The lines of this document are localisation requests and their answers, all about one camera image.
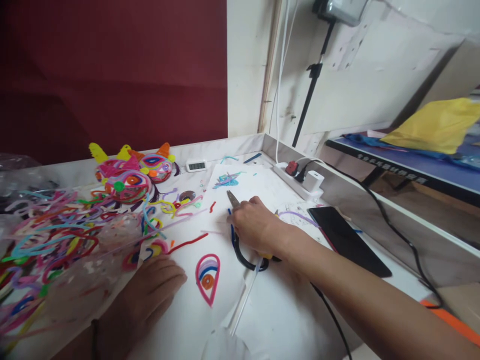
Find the digital thermometer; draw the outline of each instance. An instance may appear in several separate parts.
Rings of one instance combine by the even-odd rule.
[[[186,170],[189,173],[196,173],[207,170],[207,161],[205,160],[188,160],[186,162]]]

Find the black pole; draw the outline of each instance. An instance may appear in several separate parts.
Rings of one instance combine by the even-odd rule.
[[[307,71],[310,70],[310,87],[308,88],[308,93],[306,94],[305,103],[303,104],[303,109],[301,111],[300,120],[298,121],[298,125],[296,127],[295,137],[293,138],[293,143],[291,144],[292,147],[297,146],[297,141],[300,137],[300,132],[302,131],[302,126],[304,125],[305,116],[307,116],[307,111],[309,109],[310,101],[312,100],[312,95],[314,94],[315,85],[317,84],[317,80],[320,77],[320,72],[322,71],[322,59],[327,52],[327,45],[329,44],[330,37],[332,36],[332,31],[334,30],[336,20],[333,18],[329,20],[328,30],[326,32],[325,41],[323,42],[323,46],[321,48],[320,59],[317,63],[310,65],[307,68]]]

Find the pipe cleaner craft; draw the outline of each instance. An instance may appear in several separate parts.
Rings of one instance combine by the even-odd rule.
[[[201,296],[212,307],[219,284],[220,259],[215,254],[202,256],[195,270],[195,280]]]
[[[167,142],[156,153],[146,155],[124,145],[116,159],[109,159],[94,142],[89,145],[89,149],[99,164],[95,172],[96,179],[105,186],[105,191],[115,201],[123,204],[143,200],[154,184],[166,181],[172,174],[175,161]]]

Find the white wall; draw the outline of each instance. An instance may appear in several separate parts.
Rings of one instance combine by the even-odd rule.
[[[287,144],[293,140],[310,85],[307,66],[317,62],[327,30],[327,24],[311,12],[313,0],[298,1],[280,89],[280,138]],[[389,125],[448,49],[457,47],[464,35],[480,40],[478,0],[387,1],[391,6],[371,0],[362,23],[355,28],[336,26],[305,119],[299,150],[318,154],[332,131],[341,134],[341,129]],[[227,3],[229,136],[251,134],[258,128],[273,3],[274,0]],[[289,24],[295,4],[295,0],[290,1]],[[394,8],[405,11],[407,16]],[[280,39],[282,34],[283,31],[278,32]],[[280,46],[274,64],[263,119],[265,132],[273,136]]]
[[[228,137],[259,126],[275,0],[227,0]]]

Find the white power strip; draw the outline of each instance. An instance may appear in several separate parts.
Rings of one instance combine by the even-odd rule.
[[[273,166],[273,171],[281,177],[281,179],[288,184],[295,192],[301,196],[303,200],[306,201],[315,201],[320,198],[324,191],[322,189],[318,189],[314,192],[307,191],[301,183],[299,183],[293,176],[287,174],[285,169],[287,168],[288,164],[286,162],[280,162]]]

